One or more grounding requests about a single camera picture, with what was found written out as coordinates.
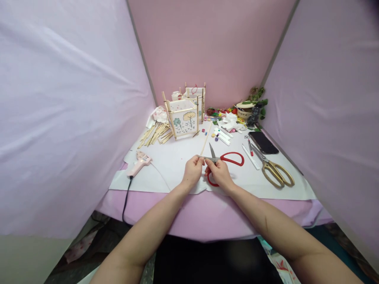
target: pink glue gun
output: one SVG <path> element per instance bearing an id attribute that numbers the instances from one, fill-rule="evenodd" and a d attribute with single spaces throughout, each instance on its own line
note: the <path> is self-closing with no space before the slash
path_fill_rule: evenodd
<path id="1" fill-rule="evenodd" d="M 137 152 L 137 163 L 134 164 L 133 169 L 127 173 L 127 176 L 135 177 L 140 169 L 142 169 L 143 166 L 150 165 L 150 162 L 153 160 L 145 153 L 138 151 Z"/>

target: flower drawing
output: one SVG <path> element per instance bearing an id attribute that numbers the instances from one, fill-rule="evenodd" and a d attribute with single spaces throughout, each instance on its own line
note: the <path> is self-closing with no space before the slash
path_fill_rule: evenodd
<path id="1" fill-rule="evenodd" d="M 183 115 L 183 120 L 184 121 L 189 121 L 190 124 L 191 124 L 191 128 L 192 128 L 192 119 L 196 116 L 196 113 L 195 112 L 187 112 Z"/>

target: black phone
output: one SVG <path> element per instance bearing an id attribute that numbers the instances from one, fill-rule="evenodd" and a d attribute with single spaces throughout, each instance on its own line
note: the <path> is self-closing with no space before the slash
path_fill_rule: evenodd
<path id="1" fill-rule="evenodd" d="M 279 150 L 271 143 L 263 132 L 249 132 L 249 136 L 263 154 L 279 153 Z"/>

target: hand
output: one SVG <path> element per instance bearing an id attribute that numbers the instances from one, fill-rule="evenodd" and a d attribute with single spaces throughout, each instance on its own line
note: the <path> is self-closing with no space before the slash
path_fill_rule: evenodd
<path id="1" fill-rule="evenodd" d="M 226 165 L 224 161 L 218 160 L 216 164 L 214 164 L 211 160 L 206 159 L 205 163 L 207 165 L 205 176 L 210 175 L 212 172 L 214 180 L 222 187 L 222 189 L 229 189 L 234 184 L 229 173 L 228 165 Z"/>
<path id="2" fill-rule="evenodd" d="M 204 157 L 193 156 L 189 159 L 184 170 L 182 184 L 188 186 L 189 189 L 193 188 L 201 177 L 203 165 L 205 165 Z"/>

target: white fabric wall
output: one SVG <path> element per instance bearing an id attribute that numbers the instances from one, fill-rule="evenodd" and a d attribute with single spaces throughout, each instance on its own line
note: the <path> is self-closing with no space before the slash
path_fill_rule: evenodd
<path id="1" fill-rule="evenodd" d="M 154 100 L 125 0 L 0 2 L 0 234 L 75 238 Z"/>
<path id="2" fill-rule="evenodd" d="M 300 1 L 263 126 L 379 270 L 378 1 Z"/>

